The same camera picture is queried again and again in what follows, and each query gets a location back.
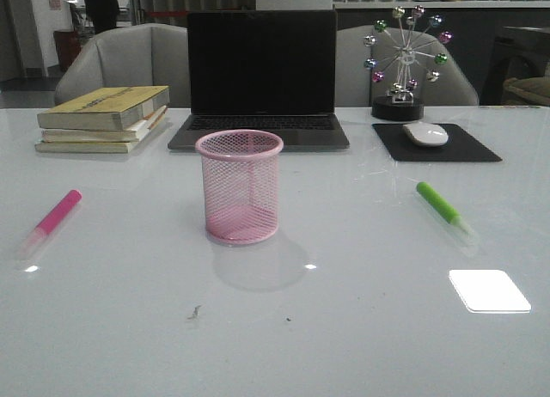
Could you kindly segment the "green highlighter pen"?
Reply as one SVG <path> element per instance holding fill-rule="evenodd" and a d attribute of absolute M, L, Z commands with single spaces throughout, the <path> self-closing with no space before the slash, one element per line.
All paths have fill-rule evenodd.
<path fill-rule="evenodd" d="M 452 228 L 454 235 L 465 245 L 479 243 L 476 231 L 466 222 L 461 213 L 430 184 L 420 181 L 416 185 L 417 193 Z"/>

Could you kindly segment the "pink highlighter pen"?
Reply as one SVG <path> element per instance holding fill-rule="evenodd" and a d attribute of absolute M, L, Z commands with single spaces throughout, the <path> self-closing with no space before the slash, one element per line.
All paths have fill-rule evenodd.
<path fill-rule="evenodd" d="M 81 201 L 82 197 L 82 194 L 76 189 L 68 191 L 27 235 L 20 245 L 17 259 L 30 260 L 50 234 Z"/>

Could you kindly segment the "pink mesh pen holder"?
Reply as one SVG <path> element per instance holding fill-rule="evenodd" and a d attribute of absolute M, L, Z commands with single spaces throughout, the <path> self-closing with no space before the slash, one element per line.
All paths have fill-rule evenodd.
<path fill-rule="evenodd" d="M 201 137 L 205 227 L 229 245 L 264 241 L 278 230 L 278 155 L 283 139 L 267 131 L 217 131 Z"/>

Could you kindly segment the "dark grey laptop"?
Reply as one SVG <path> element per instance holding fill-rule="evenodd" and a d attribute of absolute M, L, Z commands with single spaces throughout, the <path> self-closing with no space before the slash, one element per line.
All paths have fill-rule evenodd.
<path fill-rule="evenodd" d="M 278 135 L 286 151 L 347 149 L 334 113 L 336 32 L 333 10 L 190 13 L 191 114 L 168 148 L 252 129 Z"/>

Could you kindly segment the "middle cream book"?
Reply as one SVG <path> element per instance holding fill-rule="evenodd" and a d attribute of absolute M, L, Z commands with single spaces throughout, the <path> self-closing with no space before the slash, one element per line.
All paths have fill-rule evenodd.
<path fill-rule="evenodd" d="M 44 129 L 44 142 L 138 142 L 145 138 L 164 118 L 167 106 L 156 109 L 144 119 L 122 131 Z"/>

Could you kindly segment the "cream book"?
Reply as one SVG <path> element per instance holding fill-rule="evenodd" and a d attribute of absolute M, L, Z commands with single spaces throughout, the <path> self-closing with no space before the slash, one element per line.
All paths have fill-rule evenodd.
<path fill-rule="evenodd" d="M 164 118 L 167 106 L 156 109 L 144 119 L 122 131 L 44 129 L 44 142 L 138 142 L 145 138 Z"/>
<path fill-rule="evenodd" d="M 59 152 L 59 153 L 126 154 L 126 153 L 129 153 L 134 148 L 136 148 L 138 144 L 140 144 L 143 140 L 144 138 L 138 142 L 52 142 L 52 143 L 48 143 L 40 139 L 40 141 L 34 145 L 34 148 L 39 152 L 53 152 L 53 153 Z"/>

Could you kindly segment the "white computer mouse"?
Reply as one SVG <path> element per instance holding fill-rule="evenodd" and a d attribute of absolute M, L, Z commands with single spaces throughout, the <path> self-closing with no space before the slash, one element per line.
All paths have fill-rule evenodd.
<path fill-rule="evenodd" d="M 448 133 L 442 126 L 426 123 L 412 122 L 402 126 L 407 137 L 418 146 L 437 147 L 445 145 L 449 140 Z"/>

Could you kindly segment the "bottom cream book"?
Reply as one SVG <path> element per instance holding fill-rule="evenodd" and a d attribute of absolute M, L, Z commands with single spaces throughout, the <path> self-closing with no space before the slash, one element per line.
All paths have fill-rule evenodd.
<path fill-rule="evenodd" d="M 134 148 L 136 148 L 138 144 L 140 144 L 143 140 L 144 138 L 138 142 L 52 142 L 52 143 L 48 143 L 40 139 L 40 141 L 34 145 L 34 148 L 39 152 L 53 152 L 53 153 L 59 152 L 59 153 L 126 154 L 126 153 L 129 153 Z"/>

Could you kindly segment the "top yellow book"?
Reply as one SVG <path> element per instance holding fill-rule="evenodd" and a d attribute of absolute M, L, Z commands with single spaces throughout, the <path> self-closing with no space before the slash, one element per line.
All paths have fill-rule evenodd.
<path fill-rule="evenodd" d="M 42 129 L 122 131 L 170 102 L 168 86 L 101 88 L 37 115 Z"/>

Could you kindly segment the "ferris wheel desk ornament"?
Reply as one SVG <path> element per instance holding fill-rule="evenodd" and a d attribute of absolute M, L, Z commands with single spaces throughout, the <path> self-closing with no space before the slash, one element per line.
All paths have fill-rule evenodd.
<path fill-rule="evenodd" d="M 415 28 L 424 14 L 425 8 L 418 4 L 409 10 L 396 6 L 392 10 L 392 17 L 398 21 L 398 36 L 394 37 L 389 32 L 386 21 L 378 20 L 374 24 L 375 33 L 364 37 L 364 45 L 367 47 L 374 46 L 383 35 L 391 41 L 390 56 L 364 60 L 364 67 L 370 70 L 370 79 L 374 83 L 383 82 L 386 72 L 395 69 L 394 81 L 388 85 L 386 93 L 372 100 L 372 115 L 378 119 L 398 122 L 421 119 L 424 115 L 424 104 L 414 96 L 419 80 L 413 76 L 411 66 L 421 65 L 421 57 L 430 58 L 435 66 L 425 68 L 425 78 L 428 82 L 436 82 L 440 77 L 438 68 L 449 61 L 449 54 L 430 54 L 424 50 L 429 43 L 419 43 L 424 33 L 416 34 Z"/>

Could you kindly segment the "person in dark clothes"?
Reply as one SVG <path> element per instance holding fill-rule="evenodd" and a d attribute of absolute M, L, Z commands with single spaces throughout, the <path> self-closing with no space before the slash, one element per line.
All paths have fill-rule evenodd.
<path fill-rule="evenodd" d="M 119 14 L 118 0 L 84 0 L 87 16 L 91 19 L 95 34 L 116 28 Z"/>

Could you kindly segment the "red bin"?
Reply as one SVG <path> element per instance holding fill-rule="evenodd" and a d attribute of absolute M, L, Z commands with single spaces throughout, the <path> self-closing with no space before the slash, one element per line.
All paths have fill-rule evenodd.
<path fill-rule="evenodd" d="M 76 30 L 56 30 L 53 38 L 61 71 L 67 71 L 81 51 L 81 45 Z"/>

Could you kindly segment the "beige sofa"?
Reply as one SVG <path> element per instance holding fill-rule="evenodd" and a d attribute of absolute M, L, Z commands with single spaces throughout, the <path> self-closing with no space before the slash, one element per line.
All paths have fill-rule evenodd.
<path fill-rule="evenodd" d="M 549 77 L 512 77 L 503 83 L 503 102 L 549 106 Z"/>

